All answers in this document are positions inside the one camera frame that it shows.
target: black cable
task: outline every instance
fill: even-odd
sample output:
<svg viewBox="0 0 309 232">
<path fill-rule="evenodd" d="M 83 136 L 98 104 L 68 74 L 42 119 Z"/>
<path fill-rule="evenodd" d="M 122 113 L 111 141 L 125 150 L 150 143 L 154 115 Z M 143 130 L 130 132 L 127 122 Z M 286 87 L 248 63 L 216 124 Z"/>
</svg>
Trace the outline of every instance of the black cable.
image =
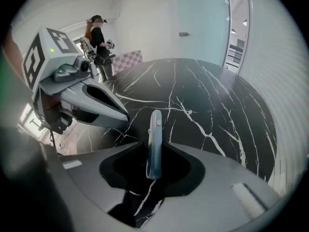
<svg viewBox="0 0 309 232">
<path fill-rule="evenodd" d="M 56 148 L 56 143 L 55 143 L 55 138 L 54 138 L 54 133 L 53 133 L 52 130 L 50 130 L 50 134 L 51 134 L 52 139 L 53 139 L 53 145 L 54 145 L 55 149 L 57 149 L 57 148 Z"/>
</svg>

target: round table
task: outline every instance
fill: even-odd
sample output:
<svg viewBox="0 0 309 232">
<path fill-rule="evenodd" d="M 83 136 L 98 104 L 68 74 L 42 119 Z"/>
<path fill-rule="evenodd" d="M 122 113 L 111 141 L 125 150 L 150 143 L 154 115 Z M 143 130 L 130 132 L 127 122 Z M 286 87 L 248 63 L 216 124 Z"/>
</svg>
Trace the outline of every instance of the round table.
<svg viewBox="0 0 309 232">
<path fill-rule="evenodd" d="M 269 180 L 277 148 L 274 122 L 262 97 L 238 75 L 208 62 L 172 58 L 128 68 L 104 85 L 128 110 L 128 127 L 89 127 L 78 153 L 136 141 L 147 145 L 151 114 L 158 109 L 163 141 L 232 158 Z M 146 218 L 139 219 L 137 227 Z"/>
</svg>

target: black shirt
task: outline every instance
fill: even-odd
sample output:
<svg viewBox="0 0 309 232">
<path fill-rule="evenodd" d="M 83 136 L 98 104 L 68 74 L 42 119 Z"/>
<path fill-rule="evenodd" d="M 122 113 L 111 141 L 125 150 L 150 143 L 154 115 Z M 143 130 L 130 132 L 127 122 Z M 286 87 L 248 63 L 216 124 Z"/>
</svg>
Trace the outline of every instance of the black shirt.
<svg viewBox="0 0 309 232">
<path fill-rule="evenodd" d="M 91 31 L 92 40 L 90 44 L 93 48 L 97 47 L 97 55 L 96 61 L 101 65 L 111 64 L 111 60 L 109 58 L 110 52 L 104 46 L 99 46 L 101 43 L 105 43 L 104 36 L 102 34 L 101 28 L 95 27 Z"/>
</svg>

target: long red hair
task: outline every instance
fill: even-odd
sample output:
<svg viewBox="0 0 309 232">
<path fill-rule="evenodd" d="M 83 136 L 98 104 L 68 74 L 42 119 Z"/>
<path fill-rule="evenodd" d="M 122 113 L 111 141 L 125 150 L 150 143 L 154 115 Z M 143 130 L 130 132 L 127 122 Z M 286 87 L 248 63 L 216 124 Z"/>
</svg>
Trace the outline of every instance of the long red hair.
<svg viewBox="0 0 309 232">
<path fill-rule="evenodd" d="M 85 31 L 85 37 L 88 38 L 89 41 L 92 41 L 91 27 L 92 27 L 92 23 L 88 22 L 86 26 L 86 31 Z"/>
</svg>

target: person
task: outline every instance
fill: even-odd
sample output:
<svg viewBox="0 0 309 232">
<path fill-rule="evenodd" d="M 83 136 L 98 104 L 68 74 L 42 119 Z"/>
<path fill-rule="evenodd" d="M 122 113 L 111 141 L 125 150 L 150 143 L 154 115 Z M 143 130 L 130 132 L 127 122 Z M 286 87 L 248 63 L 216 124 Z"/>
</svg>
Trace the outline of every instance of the person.
<svg viewBox="0 0 309 232">
<path fill-rule="evenodd" d="M 103 33 L 101 31 L 103 23 L 104 22 L 100 15 L 95 15 L 91 17 L 91 19 L 87 20 L 85 37 L 89 39 L 93 48 L 97 48 L 95 64 L 101 73 L 102 81 L 105 82 L 112 77 L 112 61 L 110 57 L 110 51 L 107 49 L 107 47 L 113 49 L 114 44 L 105 42 Z"/>
</svg>

